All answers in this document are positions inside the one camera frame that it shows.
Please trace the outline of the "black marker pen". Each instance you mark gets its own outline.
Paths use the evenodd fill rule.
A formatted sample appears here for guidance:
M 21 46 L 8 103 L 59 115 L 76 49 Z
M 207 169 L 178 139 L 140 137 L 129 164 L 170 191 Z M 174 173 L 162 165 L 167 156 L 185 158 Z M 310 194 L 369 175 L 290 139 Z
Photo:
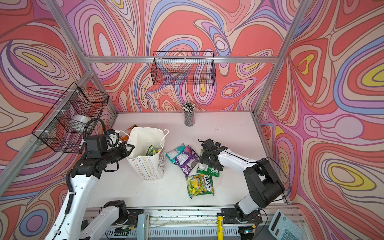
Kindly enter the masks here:
M 79 152 L 82 150 L 84 142 L 85 142 L 85 140 L 82 139 L 80 144 L 79 144 L 79 147 L 78 147 Z

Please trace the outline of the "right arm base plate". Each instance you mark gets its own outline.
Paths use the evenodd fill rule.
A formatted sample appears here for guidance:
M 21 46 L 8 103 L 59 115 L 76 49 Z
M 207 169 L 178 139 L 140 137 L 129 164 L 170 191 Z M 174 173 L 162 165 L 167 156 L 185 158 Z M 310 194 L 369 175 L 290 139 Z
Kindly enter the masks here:
M 260 210 L 244 215 L 235 208 L 221 208 L 220 214 L 224 218 L 224 224 L 252 224 L 257 226 L 263 222 Z

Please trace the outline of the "white calculator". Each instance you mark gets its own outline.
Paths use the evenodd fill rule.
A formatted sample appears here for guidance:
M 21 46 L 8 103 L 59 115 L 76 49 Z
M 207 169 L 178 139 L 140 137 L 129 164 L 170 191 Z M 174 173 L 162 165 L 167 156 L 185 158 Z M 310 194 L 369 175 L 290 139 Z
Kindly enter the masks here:
M 268 228 L 276 240 L 302 240 L 304 232 L 281 210 L 277 210 Z

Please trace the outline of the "teal snack packet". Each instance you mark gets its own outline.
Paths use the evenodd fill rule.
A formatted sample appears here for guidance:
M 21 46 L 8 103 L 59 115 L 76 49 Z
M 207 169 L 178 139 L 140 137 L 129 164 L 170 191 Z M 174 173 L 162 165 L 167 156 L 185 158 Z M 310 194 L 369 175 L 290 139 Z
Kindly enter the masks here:
M 176 157 L 179 156 L 185 150 L 185 148 L 185 144 L 181 144 L 175 149 L 167 152 L 166 157 L 171 161 L 172 164 L 176 165 Z

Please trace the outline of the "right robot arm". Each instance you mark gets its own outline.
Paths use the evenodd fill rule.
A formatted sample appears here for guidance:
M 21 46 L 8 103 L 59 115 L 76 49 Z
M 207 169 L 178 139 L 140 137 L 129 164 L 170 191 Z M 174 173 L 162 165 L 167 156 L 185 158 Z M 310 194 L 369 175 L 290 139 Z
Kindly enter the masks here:
M 200 157 L 202 164 L 218 171 L 228 167 L 243 174 L 249 194 L 234 206 L 238 218 L 245 218 L 256 210 L 264 209 L 285 193 L 285 186 L 268 159 L 248 159 L 212 139 L 198 141 L 203 149 Z

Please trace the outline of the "purple snack packet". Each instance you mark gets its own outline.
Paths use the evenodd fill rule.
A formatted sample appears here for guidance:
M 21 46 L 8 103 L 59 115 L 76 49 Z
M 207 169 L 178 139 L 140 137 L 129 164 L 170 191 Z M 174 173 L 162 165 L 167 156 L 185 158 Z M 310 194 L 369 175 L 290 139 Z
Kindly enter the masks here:
M 187 178 L 199 162 L 199 156 L 191 146 L 186 145 L 185 149 L 175 157 L 175 161 Z

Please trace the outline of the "yellow green Fox's packet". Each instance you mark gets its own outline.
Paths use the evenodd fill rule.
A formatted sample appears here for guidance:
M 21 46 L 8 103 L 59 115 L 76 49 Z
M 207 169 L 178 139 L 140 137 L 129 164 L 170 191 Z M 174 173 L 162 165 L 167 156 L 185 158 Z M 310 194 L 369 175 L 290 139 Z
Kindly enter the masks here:
M 196 196 L 203 195 L 214 195 L 213 178 L 209 174 L 197 174 L 188 176 L 187 180 L 187 191 L 191 199 Z

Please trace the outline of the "small green packet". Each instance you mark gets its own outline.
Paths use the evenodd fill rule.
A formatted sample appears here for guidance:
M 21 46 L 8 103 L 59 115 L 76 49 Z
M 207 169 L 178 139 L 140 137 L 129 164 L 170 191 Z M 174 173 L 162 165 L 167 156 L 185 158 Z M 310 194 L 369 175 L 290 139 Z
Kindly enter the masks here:
M 159 153 L 162 149 L 158 149 L 158 148 L 155 148 L 153 145 L 151 145 L 147 152 L 146 152 L 146 156 L 154 156 L 156 155 L 157 153 Z

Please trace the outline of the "silver tape roll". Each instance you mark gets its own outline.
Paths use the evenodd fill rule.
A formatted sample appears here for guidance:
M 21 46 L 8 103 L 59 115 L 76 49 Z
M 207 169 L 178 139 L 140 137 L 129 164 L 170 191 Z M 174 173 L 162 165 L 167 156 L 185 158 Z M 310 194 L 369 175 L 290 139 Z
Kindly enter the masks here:
M 86 124 L 91 119 L 89 117 L 86 117 L 84 115 L 74 115 L 69 120 L 69 129 L 72 133 L 82 133 L 85 129 Z

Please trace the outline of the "white patterned paper bag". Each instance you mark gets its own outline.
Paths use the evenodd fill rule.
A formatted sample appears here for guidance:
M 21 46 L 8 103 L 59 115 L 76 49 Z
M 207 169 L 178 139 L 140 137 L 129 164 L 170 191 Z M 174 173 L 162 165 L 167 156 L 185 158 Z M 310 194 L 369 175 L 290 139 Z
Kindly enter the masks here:
M 169 130 L 133 127 L 129 133 L 117 131 L 121 141 L 135 148 L 127 157 L 129 164 L 144 182 L 164 176 L 165 140 Z

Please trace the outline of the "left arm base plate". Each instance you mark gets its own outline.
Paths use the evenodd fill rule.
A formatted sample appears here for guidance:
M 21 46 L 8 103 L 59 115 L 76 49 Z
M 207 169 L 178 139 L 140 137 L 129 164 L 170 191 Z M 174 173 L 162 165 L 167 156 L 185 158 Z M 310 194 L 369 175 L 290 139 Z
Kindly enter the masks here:
M 121 223 L 117 223 L 117 222 L 112 223 L 110 227 L 111 228 L 132 228 L 132 227 L 135 228 L 138 225 L 139 215 L 143 213 L 144 213 L 143 209 L 128 209 L 127 218 Z

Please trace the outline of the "green white snack packet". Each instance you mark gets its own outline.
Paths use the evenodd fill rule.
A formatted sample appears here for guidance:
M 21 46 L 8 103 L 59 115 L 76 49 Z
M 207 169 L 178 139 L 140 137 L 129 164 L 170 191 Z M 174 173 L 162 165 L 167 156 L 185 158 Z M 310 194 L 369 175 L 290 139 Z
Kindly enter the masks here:
M 198 174 L 209 174 L 213 177 L 220 177 L 220 172 L 214 168 L 209 167 L 206 164 L 203 164 L 201 161 L 199 161 L 198 168 L 197 168 Z

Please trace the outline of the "orange snack packet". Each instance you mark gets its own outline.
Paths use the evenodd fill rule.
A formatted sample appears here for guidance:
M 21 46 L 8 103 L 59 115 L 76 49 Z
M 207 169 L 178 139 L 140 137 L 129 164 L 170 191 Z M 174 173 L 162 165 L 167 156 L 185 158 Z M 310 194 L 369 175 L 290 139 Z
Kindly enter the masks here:
M 130 134 L 133 130 L 133 128 L 137 127 L 136 124 L 133 124 L 132 126 L 130 126 L 128 129 L 125 130 L 125 137 L 124 137 L 124 140 L 127 141 L 130 137 Z

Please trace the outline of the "pencil cup with pencils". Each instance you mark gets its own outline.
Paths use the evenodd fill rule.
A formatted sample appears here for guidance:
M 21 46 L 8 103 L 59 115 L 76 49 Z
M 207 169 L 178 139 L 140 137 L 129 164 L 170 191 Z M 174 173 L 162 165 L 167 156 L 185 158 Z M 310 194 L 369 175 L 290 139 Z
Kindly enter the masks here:
M 184 110 L 184 124 L 187 127 L 192 127 L 195 124 L 195 104 L 187 102 L 183 106 Z

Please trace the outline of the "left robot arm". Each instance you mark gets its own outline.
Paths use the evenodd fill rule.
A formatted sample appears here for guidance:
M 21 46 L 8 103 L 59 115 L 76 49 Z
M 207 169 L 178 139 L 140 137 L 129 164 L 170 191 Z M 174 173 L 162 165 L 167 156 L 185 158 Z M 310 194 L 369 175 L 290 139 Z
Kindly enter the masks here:
M 84 229 L 82 222 L 93 191 L 108 164 L 127 158 L 135 146 L 120 143 L 96 159 L 84 154 L 66 175 L 69 189 L 54 225 L 46 240 L 99 240 L 114 223 L 125 224 L 129 213 L 124 201 L 110 201 L 101 213 Z

